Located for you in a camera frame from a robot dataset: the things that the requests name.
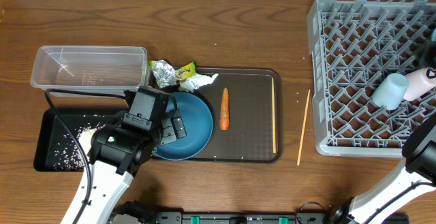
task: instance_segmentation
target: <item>chopstick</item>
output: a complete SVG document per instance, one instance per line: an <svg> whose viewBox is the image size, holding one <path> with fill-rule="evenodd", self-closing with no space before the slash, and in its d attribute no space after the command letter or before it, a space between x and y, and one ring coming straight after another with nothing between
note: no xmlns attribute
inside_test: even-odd
<svg viewBox="0 0 436 224"><path fill-rule="evenodd" d="M298 158L297 158L297 165L300 165L300 159L301 159L301 149L302 149L302 140L305 136L305 127L306 127L306 118L307 118L307 107L309 106L309 97L311 94L311 90L309 89L309 92L307 92L307 100L306 100L306 108L305 108L305 117L302 120L302 129L301 129L301 139L300 139L300 149L298 149Z"/></svg>
<svg viewBox="0 0 436 224"><path fill-rule="evenodd" d="M275 139L275 94L274 94L274 78L271 78L271 101L272 101L272 153L277 153L277 145L276 145L276 139Z"/></svg>

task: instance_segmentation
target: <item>black tray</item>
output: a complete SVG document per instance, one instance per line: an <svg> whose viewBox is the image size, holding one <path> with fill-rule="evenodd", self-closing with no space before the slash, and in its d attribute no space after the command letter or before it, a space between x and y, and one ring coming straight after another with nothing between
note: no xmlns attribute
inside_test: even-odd
<svg viewBox="0 0 436 224"><path fill-rule="evenodd" d="M269 69L225 69L197 68L201 74L218 73L213 84L200 87L194 92L211 109L213 134L206 147L192 161L218 161L237 163L272 163L283 153L283 121L281 105L281 80ZM275 81L275 134L276 153L273 152L272 78ZM230 93L230 128L219 128L219 112L224 87ZM177 86L166 89L176 91ZM70 128L88 125L95 127L116 120L117 112L125 108L63 108L60 113ZM66 131L54 114L47 110L42 119L40 138L35 154L34 167L37 171L71 171L60 158L60 151L70 155L73 151L71 139L64 137Z"/></svg>
<svg viewBox="0 0 436 224"><path fill-rule="evenodd" d="M211 109L213 133L206 147L189 160L239 163L273 163L283 153L281 79L271 69L199 67L199 74L219 74L193 94ZM276 153L273 152L272 79L275 94ZM219 128L223 89L230 94L230 128ZM177 91L177 86L164 89Z"/></svg>
<svg viewBox="0 0 436 224"><path fill-rule="evenodd" d="M117 119L115 114L125 108L59 108L68 127L76 137L80 127L96 127L98 124L105 125ZM66 130L56 119L52 110L47 110L42 117L40 138L36 148L33 167L40 172L52 171L82 171L82 169L69 169L68 162L64 162L65 155L71 155L74 145L67 136Z"/></svg>

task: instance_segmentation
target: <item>carrot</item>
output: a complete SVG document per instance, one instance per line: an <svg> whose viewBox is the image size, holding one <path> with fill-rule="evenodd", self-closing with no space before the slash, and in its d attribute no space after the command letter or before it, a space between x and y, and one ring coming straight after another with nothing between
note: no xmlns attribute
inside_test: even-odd
<svg viewBox="0 0 436 224"><path fill-rule="evenodd" d="M223 99L221 100L221 113L219 115L219 127L222 130L228 130L230 126L229 116L229 90L224 88Z"/></svg>

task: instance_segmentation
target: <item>wooden table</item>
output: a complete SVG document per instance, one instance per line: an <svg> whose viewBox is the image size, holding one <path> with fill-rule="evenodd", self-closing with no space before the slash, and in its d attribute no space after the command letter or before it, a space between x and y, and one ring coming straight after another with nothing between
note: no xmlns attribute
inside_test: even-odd
<svg viewBox="0 0 436 224"><path fill-rule="evenodd" d="M398 159L325 157L315 150L312 112L296 165L307 90L313 88L306 15L314 0L8 0L0 24L0 222L59 223L81 173L33 169L42 90L29 84L43 45L143 46L149 59L175 65L264 67L283 83L285 151L272 165L149 161L120 203L185 211L294 212L361 194ZM101 104L112 99L62 99ZM411 222L434 223L436 194L402 209Z"/></svg>

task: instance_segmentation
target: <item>crumpled foil wrapper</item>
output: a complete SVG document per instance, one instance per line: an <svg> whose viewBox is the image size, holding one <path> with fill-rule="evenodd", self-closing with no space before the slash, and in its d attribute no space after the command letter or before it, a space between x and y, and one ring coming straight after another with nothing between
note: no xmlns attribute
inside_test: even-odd
<svg viewBox="0 0 436 224"><path fill-rule="evenodd" d="M151 71L156 78L156 83L159 88L176 85L176 70L164 60L155 61L151 67Z"/></svg>

